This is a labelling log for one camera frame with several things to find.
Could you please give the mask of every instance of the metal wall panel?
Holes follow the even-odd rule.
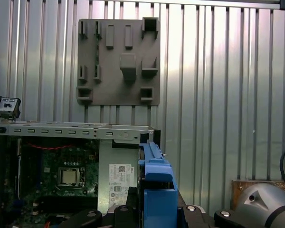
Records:
[[[151,125],[187,203],[230,204],[232,179],[279,179],[285,147],[285,12],[275,4],[0,1],[0,95],[21,119]],[[161,21],[161,103],[76,101],[79,19]]]

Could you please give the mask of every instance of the black cable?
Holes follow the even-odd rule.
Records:
[[[280,172],[281,172],[282,180],[285,183],[284,159],[285,159],[285,150],[284,150],[284,152],[281,156],[281,159],[280,159]]]

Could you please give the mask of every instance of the red wire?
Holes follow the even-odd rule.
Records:
[[[33,145],[29,142],[27,143],[27,145],[29,145],[30,147],[36,148],[36,149],[46,150],[46,151],[56,151],[56,150],[61,150],[61,149],[69,148],[73,146],[73,145],[65,145],[65,146],[59,146],[59,147],[42,147],[42,146]]]
[[[47,223],[44,225],[44,228],[49,228],[49,224],[50,224],[50,222],[47,222]]]

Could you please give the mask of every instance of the white label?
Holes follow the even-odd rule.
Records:
[[[124,205],[128,189],[134,183],[134,167],[129,164],[109,165],[109,207]]]
[[[44,167],[44,172],[50,172],[50,168],[49,167]]]

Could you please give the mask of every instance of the screw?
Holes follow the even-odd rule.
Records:
[[[227,212],[227,211],[222,211],[220,214],[221,214],[222,216],[224,216],[224,217],[229,217],[229,216],[230,216],[230,213]]]
[[[187,209],[188,209],[189,211],[195,211],[195,207],[193,207],[193,206],[188,206]]]
[[[90,213],[88,214],[88,217],[94,217],[96,214],[92,211],[90,211]]]
[[[126,208],[126,207],[122,207],[120,210],[121,210],[121,211],[127,211],[127,210],[128,210],[128,208]]]

